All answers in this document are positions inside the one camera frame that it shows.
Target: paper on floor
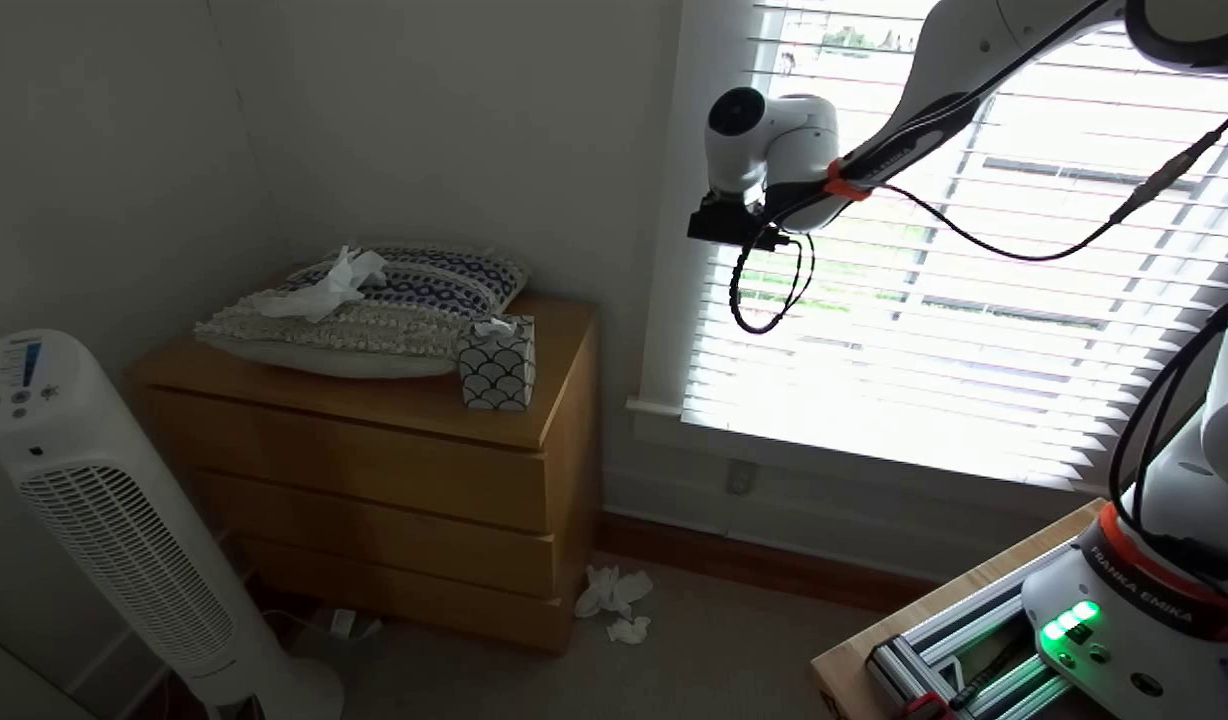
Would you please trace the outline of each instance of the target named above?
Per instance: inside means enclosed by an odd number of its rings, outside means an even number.
[[[619,644],[643,644],[649,639],[649,615],[636,615],[636,605],[652,597],[652,575],[649,574],[619,574],[616,564],[583,569],[583,591],[577,597],[577,615],[597,621],[597,615],[616,615],[606,628],[606,639]]]

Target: window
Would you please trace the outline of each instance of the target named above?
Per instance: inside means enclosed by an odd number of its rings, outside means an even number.
[[[826,98],[838,148],[856,148],[892,111],[929,9],[744,3],[727,89]],[[1002,247],[1051,251],[1225,111],[1228,78],[1155,70],[1119,30],[1095,30],[1014,74],[972,127],[896,180]],[[689,245],[683,217],[673,224],[673,245]],[[1150,373],[1228,295],[1228,137],[1060,265],[994,262],[889,194],[817,231],[813,291],[773,336],[732,324],[732,265],[735,247],[707,245],[673,265],[689,276],[683,426],[969,476],[1099,479]],[[787,280],[792,251],[756,251],[748,316],[769,316]]]

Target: wooden dresser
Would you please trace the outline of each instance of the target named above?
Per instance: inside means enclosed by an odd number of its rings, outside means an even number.
[[[181,339],[130,370],[148,433],[281,591],[562,650],[597,520],[597,313],[535,316],[526,411],[459,379],[322,379]]]

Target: electrical outlet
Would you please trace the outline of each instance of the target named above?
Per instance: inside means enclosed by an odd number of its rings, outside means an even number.
[[[725,491],[727,491],[727,498],[753,498],[753,491],[756,491],[756,479],[760,479],[760,466],[753,466],[753,461],[732,461],[732,466],[727,466]]]

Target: white tower fan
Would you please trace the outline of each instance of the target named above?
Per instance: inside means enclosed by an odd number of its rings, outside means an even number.
[[[0,339],[0,466],[103,602],[209,715],[337,720],[338,679],[286,658],[93,352]]]

